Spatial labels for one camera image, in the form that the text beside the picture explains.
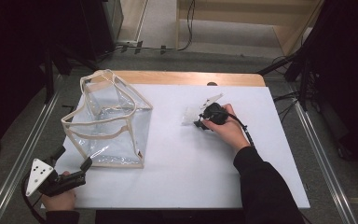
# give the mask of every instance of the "gray floor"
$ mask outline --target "gray floor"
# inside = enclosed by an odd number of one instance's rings
[[[146,47],[159,47],[160,45],[167,45],[167,47],[169,47],[170,44],[172,44],[172,33],[168,32],[171,35],[163,35],[165,34],[164,32],[158,30],[153,31],[153,27],[158,26],[156,25],[157,22],[152,19],[153,16],[156,16],[157,12],[152,13],[152,9],[161,9],[162,7],[162,5],[156,6],[158,2],[157,0],[149,1],[149,8],[144,24],[145,31],[141,33],[140,37],[140,40],[144,41],[144,46]],[[170,1],[166,2],[164,6],[171,8],[172,5],[168,5]],[[158,11],[170,14],[166,10]],[[205,27],[197,27],[199,26],[196,25],[193,28],[195,29],[195,34],[202,34],[200,31],[201,28],[206,29]],[[248,44],[244,47],[238,47],[241,44],[241,38],[228,43],[228,40],[224,36],[218,35],[212,40],[209,40],[209,42],[213,42],[213,45],[210,45],[211,43],[205,44],[202,42],[203,37],[194,36],[193,45],[186,52],[167,52],[160,55],[158,51],[142,50],[141,53],[134,54],[132,50],[128,50],[124,53],[115,53],[113,56],[104,59],[99,65],[102,68],[117,70],[254,73],[271,64],[272,60],[275,57],[281,56],[282,53],[279,52],[279,46],[277,46],[277,41],[271,29],[265,26],[255,27],[250,25],[249,27],[251,28],[249,28],[250,30],[248,31],[252,32],[248,34],[253,33],[254,35],[248,35],[249,41],[247,41]],[[183,42],[186,42],[185,37],[181,38]],[[257,45],[251,40],[258,40],[260,44]],[[215,47],[217,45],[221,45],[218,50],[219,53],[216,53]],[[91,71],[87,68],[77,66],[71,76],[64,78],[62,92],[56,106],[51,112],[44,131],[38,139],[32,158],[45,158],[49,155],[51,150],[54,150],[62,143],[65,135],[62,130],[60,118],[69,112],[68,108],[62,107],[62,105],[76,104],[80,96],[78,80],[80,77],[89,75],[90,73]],[[283,95],[290,91],[282,75],[277,72],[272,72],[265,76],[265,81],[273,96]],[[33,101],[28,104],[21,115],[7,130],[7,133],[1,141],[0,187],[9,175],[11,167],[18,158],[28,135],[34,127],[34,123],[43,109],[44,96],[44,90],[36,95]],[[277,103],[277,111],[282,111],[290,104],[290,100]],[[309,106],[309,109],[312,123],[321,139],[325,153],[332,163],[347,197],[352,202],[351,208],[358,220],[358,161],[343,161],[337,156],[337,147],[328,127],[326,127],[324,119],[312,106]],[[282,126],[310,200],[311,209],[303,210],[303,214],[312,223],[342,223],[332,194],[325,184],[324,175],[311,149],[310,141],[294,109],[289,112]],[[11,199],[6,211],[2,215],[1,223],[35,223],[30,212],[25,208],[19,186],[12,192],[12,195],[9,194],[8,196],[10,196]],[[93,211],[82,210],[81,214],[80,223],[93,223]]]

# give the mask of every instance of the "clear plastic bag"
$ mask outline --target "clear plastic bag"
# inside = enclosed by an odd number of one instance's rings
[[[80,87],[82,105],[62,118],[80,154],[93,166],[143,168],[153,106],[110,70],[82,77]]]

